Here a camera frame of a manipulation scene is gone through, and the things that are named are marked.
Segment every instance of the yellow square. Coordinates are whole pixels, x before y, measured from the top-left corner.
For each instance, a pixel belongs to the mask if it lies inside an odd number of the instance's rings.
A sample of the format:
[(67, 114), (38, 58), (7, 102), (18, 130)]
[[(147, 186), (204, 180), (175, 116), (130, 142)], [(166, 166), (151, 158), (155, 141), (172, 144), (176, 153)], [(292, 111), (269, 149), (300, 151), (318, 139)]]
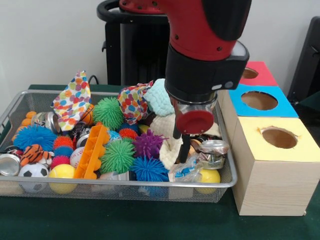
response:
[(238, 119), (237, 128), (242, 127), (255, 160), (320, 162), (320, 148), (299, 118), (240, 116)]

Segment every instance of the white wall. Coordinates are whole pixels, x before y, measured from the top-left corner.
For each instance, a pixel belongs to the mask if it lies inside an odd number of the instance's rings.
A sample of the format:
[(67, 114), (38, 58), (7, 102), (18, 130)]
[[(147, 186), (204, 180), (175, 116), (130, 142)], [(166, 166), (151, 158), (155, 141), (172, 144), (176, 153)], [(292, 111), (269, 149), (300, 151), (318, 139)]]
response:
[(67, 84), (78, 70), (107, 83), (102, 0), (0, 1), (0, 113), (30, 84)]
[[(287, 93), (320, 0), (252, 0), (241, 41)], [(0, 1), (0, 113), (30, 84), (67, 84), (79, 69), (107, 82), (102, 0)]]
[(287, 94), (320, 0), (252, 0), (241, 41), (251, 61), (264, 61)]

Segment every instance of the tiger plush toy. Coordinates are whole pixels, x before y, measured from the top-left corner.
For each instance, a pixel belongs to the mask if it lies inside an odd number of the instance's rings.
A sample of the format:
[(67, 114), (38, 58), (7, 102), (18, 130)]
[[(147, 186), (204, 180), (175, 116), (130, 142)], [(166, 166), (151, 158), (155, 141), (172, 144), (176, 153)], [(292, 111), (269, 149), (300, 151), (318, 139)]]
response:
[(50, 160), (51, 158), (52, 154), (50, 152), (44, 151), (39, 144), (33, 144), (31, 146), (27, 146), (24, 150), (20, 165), (23, 167), (30, 163), (38, 163), (43, 159), (47, 162), (47, 160)]

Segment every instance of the orange grid toy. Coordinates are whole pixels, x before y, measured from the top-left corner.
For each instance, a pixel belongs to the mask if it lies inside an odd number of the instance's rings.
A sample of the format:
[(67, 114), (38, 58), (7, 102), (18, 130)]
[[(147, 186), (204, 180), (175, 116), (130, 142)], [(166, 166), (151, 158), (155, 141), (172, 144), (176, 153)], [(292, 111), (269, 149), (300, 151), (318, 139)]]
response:
[(91, 128), (82, 157), (75, 170), (75, 179), (97, 179), (94, 171), (97, 171), (101, 167), (99, 158), (105, 154), (106, 149), (104, 145), (110, 140), (110, 135), (107, 133), (107, 130), (103, 125), (93, 126)]

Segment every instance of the teal knit cloth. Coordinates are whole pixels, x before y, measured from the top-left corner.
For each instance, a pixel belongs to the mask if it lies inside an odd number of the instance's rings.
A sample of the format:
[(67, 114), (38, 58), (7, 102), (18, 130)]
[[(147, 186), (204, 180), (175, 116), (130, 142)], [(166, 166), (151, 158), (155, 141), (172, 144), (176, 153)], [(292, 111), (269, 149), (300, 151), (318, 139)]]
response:
[(165, 117), (175, 112), (165, 89), (164, 78), (156, 80), (143, 97), (146, 99), (150, 110), (158, 116)]

